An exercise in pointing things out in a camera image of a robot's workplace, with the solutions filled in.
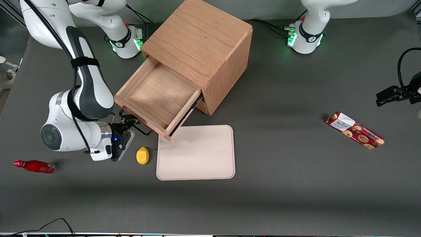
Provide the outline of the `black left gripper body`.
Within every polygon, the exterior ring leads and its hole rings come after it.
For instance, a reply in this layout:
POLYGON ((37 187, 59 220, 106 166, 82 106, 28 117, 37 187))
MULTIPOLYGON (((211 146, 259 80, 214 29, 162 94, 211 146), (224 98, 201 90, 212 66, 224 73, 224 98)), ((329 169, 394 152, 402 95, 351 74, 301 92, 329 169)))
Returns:
POLYGON ((410 104, 421 102, 421 72, 415 74, 409 83, 410 104))

